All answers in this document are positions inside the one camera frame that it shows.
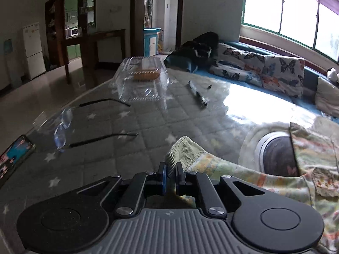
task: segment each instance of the brown door frame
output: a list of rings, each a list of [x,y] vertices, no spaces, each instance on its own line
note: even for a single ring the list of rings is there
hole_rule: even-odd
[[[175,47],[181,46],[182,8],[184,0],[178,0],[177,31]],[[130,38],[131,56],[144,55],[144,0],[131,0]]]

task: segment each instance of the window frame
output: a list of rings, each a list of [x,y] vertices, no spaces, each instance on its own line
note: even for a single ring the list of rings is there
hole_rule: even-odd
[[[268,31],[268,32],[273,33],[273,34],[275,34],[275,35],[279,35],[279,36],[281,36],[281,37],[283,37],[283,38],[286,38],[286,39],[288,39],[288,40],[294,41],[294,42],[298,43],[299,45],[302,45],[302,46],[304,46],[304,47],[306,47],[306,48],[309,48],[309,49],[311,49],[311,50],[314,50],[314,51],[318,52],[318,53],[321,54],[322,56],[324,56],[324,57],[326,57],[327,59],[329,59],[329,60],[333,61],[334,63],[338,64],[338,63],[339,63],[339,57],[338,57],[337,60],[335,60],[335,59],[329,57],[328,55],[324,54],[323,52],[321,52],[320,50],[317,50],[317,49],[315,48],[316,41],[317,41],[317,36],[318,36],[318,27],[319,27],[319,7],[320,7],[320,2],[319,2],[319,1],[320,1],[320,0],[318,0],[318,9],[317,9],[317,15],[316,15],[316,17],[317,17],[316,31],[315,31],[314,41],[313,41],[313,46],[312,46],[312,47],[310,47],[310,46],[308,46],[308,45],[306,45],[306,44],[304,44],[304,43],[301,43],[301,42],[299,42],[299,41],[297,41],[297,40],[295,40],[295,39],[293,39],[293,38],[290,38],[290,37],[288,37],[288,36],[286,36],[286,35],[282,35],[282,34],[280,33],[280,31],[281,31],[281,23],[282,23],[282,12],[283,12],[283,10],[284,10],[284,0],[282,0],[279,32],[275,32],[275,31],[272,31],[272,30],[269,30],[269,29],[266,29],[266,28],[263,28],[263,27],[259,27],[259,26],[256,26],[256,25],[252,25],[252,24],[249,24],[249,23],[245,23],[245,22],[244,22],[244,18],[245,18],[246,0],[243,0],[242,15],[241,15],[241,24],[242,24],[242,25],[249,26],[249,27],[261,29],[261,30],[264,30],[264,31]]]

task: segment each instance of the refrigerator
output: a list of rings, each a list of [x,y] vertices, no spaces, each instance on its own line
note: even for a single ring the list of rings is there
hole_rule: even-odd
[[[46,71],[41,49],[39,23],[23,28],[23,40],[28,63],[28,75],[30,79],[33,79]]]

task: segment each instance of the pen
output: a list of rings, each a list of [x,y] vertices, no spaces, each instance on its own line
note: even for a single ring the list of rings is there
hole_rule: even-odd
[[[193,94],[194,94],[197,98],[199,98],[201,104],[204,105],[204,106],[207,106],[207,104],[208,104],[207,99],[206,99],[203,95],[201,95],[201,94],[198,92],[197,88],[194,86],[194,84],[193,84],[192,81],[189,81],[189,87],[191,88]]]

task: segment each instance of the smartphone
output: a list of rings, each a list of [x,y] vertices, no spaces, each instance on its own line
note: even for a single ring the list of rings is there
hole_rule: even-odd
[[[0,156],[0,188],[34,149],[35,145],[21,135],[3,152]]]

